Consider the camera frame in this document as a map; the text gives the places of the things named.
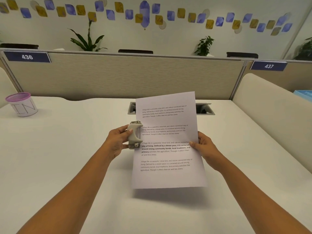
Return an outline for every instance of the person's right arm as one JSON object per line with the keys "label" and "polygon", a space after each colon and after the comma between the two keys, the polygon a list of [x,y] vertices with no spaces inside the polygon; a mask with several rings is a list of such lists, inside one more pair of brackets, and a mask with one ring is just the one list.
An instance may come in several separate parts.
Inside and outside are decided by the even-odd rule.
{"label": "person's right arm", "polygon": [[222,174],[256,234],[312,233],[224,157],[209,137],[198,132],[198,139],[199,143],[190,142],[190,146],[198,150],[206,162]]}

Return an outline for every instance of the white tabletop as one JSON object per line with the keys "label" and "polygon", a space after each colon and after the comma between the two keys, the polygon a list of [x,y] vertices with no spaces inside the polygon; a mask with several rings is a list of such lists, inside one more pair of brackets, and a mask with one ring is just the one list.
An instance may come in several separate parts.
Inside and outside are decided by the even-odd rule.
{"label": "white tabletop", "polygon": [[[134,99],[33,97],[39,111],[0,109],[0,233],[15,233],[84,166],[109,130],[135,120]],[[312,230],[312,174],[229,100],[198,129],[279,205]],[[81,233],[253,233],[223,177],[207,188],[131,189],[133,151],[111,163]]]}

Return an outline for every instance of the gray hole puncher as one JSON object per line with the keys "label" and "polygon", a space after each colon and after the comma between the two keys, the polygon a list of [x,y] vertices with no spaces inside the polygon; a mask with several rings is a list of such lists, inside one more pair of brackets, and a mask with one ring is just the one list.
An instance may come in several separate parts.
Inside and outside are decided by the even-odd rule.
{"label": "gray hole puncher", "polygon": [[128,125],[128,130],[133,129],[133,133],[129,135],[129,149],[136,149],[140,147],[140,144],[143,140],[140,139],[141,137],[141,127],[143,124],[140,121],[132,121]]}

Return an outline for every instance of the printed document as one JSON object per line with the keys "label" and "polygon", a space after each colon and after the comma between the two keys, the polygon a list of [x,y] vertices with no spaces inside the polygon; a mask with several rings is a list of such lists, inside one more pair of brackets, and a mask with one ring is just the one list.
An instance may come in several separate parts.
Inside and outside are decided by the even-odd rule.
{"label": "printed document", "polygon": [[198,141],[195,92],[138,98],[136,119],[143,142],[135,149],[132,188],[207,186],[202,158],[189,146]]}

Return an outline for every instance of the person's left arm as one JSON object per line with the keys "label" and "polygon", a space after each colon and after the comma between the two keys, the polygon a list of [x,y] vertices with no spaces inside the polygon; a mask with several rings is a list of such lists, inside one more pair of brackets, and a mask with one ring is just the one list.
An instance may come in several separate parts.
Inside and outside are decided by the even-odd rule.
{"label": "person's left arm", "polygon": [[18,234],[79,233],[111,161],[128,148],[128,125],[111,130],[106,141],[80,172],[17,232]]}

